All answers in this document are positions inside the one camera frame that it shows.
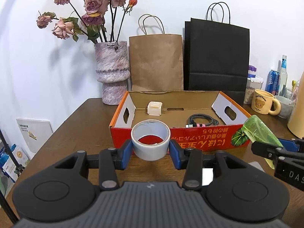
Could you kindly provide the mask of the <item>purple white lidded jar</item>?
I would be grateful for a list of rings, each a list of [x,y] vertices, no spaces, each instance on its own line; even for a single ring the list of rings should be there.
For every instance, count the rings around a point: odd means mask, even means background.
[[[257,71],[257,68],[253,65],[249,65],[248,66],[248,75],[247,77],[248,78],[255,78],[256,77],[256,71]]]

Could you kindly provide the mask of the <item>clear blue label bottle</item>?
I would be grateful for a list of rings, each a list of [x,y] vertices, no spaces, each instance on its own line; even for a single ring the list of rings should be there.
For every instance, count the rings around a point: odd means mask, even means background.
[[[286,55],[283,55],[281,61],[281,67],[279,70],[279,89],[278,89],[279,96],[285,95],[286,85],[287,85],[287,57]]]

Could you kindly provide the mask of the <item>green transparent plastic bottle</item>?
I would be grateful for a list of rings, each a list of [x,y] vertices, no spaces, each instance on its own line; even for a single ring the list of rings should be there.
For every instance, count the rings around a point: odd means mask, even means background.
[[[244,122],[242,129],[252,142],[251,151],[253,154],[264,157],[269,167],[274,170],[275,165],[272,160],[274,153],[268,152],[267,148],[269,146],[274,146],[274,149],[283,148],[282,143],[256,115],[249,117],[246,122]]]

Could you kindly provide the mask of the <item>clear seed storage container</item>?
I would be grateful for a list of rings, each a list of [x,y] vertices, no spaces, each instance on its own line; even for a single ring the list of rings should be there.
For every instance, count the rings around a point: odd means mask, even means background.
[[[263,85],[263,78],[261,77],[248,77],[245,96],[244,96],[244,104],[250,105],[253,99],[255,89],[261,89]]]

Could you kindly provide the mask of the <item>pink textured ceramic vase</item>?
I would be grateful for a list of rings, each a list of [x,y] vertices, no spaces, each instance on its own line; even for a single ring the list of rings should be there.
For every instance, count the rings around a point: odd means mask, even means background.
[[[130,77],[128,43],[97,43],[94,49],[97,81],[103,84],[102,101],[107,105],[118,105],[127,91]]]

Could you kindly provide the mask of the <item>cream yellow thermos jug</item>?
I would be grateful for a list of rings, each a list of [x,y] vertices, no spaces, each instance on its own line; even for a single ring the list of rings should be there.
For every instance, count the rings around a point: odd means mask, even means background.
[[[304,73],[301,76],[295,107],[287,123],[288,129],[297,137],[304,137]]]

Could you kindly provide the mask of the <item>grey tape roll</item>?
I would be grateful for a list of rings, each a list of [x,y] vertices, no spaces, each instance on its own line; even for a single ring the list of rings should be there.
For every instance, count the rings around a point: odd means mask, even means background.
[[[131,131],[135,155],[145,161],[157,161],[168,151],[171,131],[159,120],[144,120],[137,123]]]

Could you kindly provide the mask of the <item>red cardboard pumpkin box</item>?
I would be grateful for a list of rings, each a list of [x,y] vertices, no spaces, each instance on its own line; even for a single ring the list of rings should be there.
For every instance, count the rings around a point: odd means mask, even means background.
[[[151,101],[163,103],[161,116],[147,114]],[[109,128],[116,148],[131,138],[132,128],[144,120],[159,120],[183,148],[202,151],[246,147],[242,129],[250,117],[233,99],[217,91],[126,92]]]

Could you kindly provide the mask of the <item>black paper bag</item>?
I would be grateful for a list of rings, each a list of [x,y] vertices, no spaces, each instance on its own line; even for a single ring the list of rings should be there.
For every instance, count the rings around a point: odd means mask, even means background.
[[[250,53],[250,31],[230,22],[212,19],[212,3],[206,19],[184,25],[183,89],[222,91],[243,105]]]

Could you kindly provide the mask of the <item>dried pink rose bouquet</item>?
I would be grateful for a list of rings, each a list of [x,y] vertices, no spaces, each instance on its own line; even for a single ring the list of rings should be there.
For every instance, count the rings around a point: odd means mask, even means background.
[[[53,0],[56,5],[72,5],[71,0]],[[44,29],[55,22],[52,34],[58,39],[66,40],[72,37],[76,42],[80,35],[94,44],[107,43],[118,47],[119,37],[124,18],[130,14],[138,0],[83,0],[85,14],[75,9],[76,17],[58,17],[54,12],[40,13],[36,24]]]

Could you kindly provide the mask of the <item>blue drink can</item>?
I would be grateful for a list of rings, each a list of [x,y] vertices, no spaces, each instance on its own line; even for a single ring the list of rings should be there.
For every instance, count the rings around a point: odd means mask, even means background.
[[[270,70],[267,75],[265,90],[273,95],[277,95],[279,85],[279,72]]]

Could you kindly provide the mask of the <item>brown paper bag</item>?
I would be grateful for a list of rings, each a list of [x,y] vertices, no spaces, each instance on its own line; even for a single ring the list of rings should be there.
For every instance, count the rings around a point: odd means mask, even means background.
[[[146,32],[144,21],[149,17],[158,23],[160,34]],[[141,15],[138,25],[144,34],[129,38],[132,90],[183,90],[182,36],[165,33],[162,21],[155,15]]]

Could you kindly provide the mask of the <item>cream cube charger plug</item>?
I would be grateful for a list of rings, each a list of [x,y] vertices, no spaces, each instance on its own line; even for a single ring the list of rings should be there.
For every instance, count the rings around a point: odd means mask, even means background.
[[[163,103],[159,101],[151,101],[147,106],[147,114],[150,116],[161,116]]]

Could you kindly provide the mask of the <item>yellow bear mug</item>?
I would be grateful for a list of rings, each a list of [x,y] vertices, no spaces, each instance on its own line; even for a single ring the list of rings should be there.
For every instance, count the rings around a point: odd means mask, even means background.
[[[261,89],[255,89],[251,109],[259,114],[275,116],[281,111],[281,103],[273,94]]]

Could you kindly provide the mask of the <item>grey ceramic cup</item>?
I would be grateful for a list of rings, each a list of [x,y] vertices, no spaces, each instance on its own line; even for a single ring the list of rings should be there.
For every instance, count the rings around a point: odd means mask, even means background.
[[[284,119],[289,119],[294,103],[292,100],[285,98],[283,96],[276,95],[275,98],[280,102],[281,104],[281,111],[278,114],[279,117],[284,118]]]

